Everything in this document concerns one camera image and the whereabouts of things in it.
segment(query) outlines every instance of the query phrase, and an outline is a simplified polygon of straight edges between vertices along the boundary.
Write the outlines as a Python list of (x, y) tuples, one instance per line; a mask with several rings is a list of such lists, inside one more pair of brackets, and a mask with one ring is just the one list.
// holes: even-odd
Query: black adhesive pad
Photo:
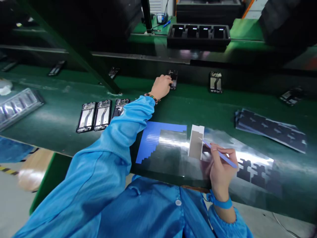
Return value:
[(299, 152), (306, 153), (306, 135), (298, 130), (282, 126), (245, 109), (241, 112), (238, 125), (254, 130), (257, 134), (267, 136)]

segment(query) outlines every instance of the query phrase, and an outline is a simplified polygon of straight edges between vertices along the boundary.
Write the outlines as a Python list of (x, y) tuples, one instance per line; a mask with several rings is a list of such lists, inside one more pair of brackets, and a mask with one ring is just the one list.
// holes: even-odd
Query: blue stylus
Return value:
[(168, 24), (170, 24), (171, 23), (171, 20), (169, 20), (167, 23), (165, 23), (165, 25), (163, 26), (163, 28), (164, 27), (166, 27)]
[[(211, 144), (210, 143), (207, 143), (206, 141), (203, 140), (203, 142), (211, 149)], [(237, 165), (235, 163), (233, 163), (230, 159), (227, 158), (227, 156), (225, 156), (223, 153), (220, 153), (218, 151), (220, 157), (226, 161), (228, 164), (230, 164), (233, 168), (237, 168)]]

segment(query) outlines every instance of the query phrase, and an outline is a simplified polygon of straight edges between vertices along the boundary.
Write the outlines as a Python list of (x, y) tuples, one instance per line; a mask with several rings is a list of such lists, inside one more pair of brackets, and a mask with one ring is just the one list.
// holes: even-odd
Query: clear plastic tray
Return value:
[(38, 92), (27, 88), (0, 103), (0, 131), (44, 104)]

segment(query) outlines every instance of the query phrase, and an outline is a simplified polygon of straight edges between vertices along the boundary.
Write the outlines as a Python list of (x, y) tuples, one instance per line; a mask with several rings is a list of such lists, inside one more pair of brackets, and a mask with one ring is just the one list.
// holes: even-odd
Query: right hand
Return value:
[(170, 84), (173, 83), (172, 78), (169, 75), (161, 75), (155, 79), (151, 94), (157, 100), (165, 97), (171, 89)]
[[(237, 156), (235, 155), (235, 149), (224, 149), (217, 144), (210, 144), (213, 158), (209, 175), (212, 191), (218, 201), (226, 202), (229, 199), (229, 184), (239, 170)], [(219, 152), (224, 155), (228, 154), (229, 159), (237, 165), (237, 168), (233, 168), (221, 159)]]

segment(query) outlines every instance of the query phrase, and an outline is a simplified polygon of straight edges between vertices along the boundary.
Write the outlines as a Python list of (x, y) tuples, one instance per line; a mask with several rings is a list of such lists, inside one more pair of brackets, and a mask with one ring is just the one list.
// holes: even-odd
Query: cable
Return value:
[(275, 220), (280, 224), (280, 226), (287, 232), (289, 233), (292, 237), (295, 237), (295, 238), (300, 238), (300, 236), (296, 235), (295, 233), (291, 232), (290, 230), (287, 230), (285, 229), (285, 227), (283, 227), (283, 225), (279, 222), (279, 220), (276, 218), (274, 212), (272, 212), (273, 214), (273, 217), (275, 218)]
[[(166, 6), (165, 6), (165, 11), (164, 11), (163, 19), (164, 19), (164, 17), (165, 17), (165, 12), (166, 12), (166, 14), (167, 14), (167, 5), (168, 5), (168, 0), (167, 0), (167, 2), (166, 2)], [(158, 27), (158, 26), (161, 26), (161, 25), (163, 25), (163, 24), (158, 24), (157, 26), (152, 27), (152, 29), (153, 29), (153, 28), (156, 28), (156, 27)]]

